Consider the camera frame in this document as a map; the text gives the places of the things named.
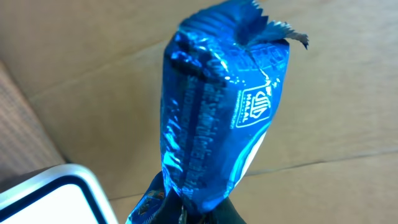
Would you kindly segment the blue Oreo cookie pack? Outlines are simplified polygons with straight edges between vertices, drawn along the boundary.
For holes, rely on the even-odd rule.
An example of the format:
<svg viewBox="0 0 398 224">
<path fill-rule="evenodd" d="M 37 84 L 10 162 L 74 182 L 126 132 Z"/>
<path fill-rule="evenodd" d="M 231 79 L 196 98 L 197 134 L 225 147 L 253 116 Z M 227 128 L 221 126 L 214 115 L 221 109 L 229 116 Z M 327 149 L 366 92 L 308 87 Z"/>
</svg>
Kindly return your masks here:
<svg viewBox="0 0 398 224">
<path fill-rule="evenodd" d="M 229 199 L 277 112 L 291 40 L 256 1 L 225 1 L 184 19 L 164 50 L 161 171 L 128 223 L 242 223 Z"/>
</svg>

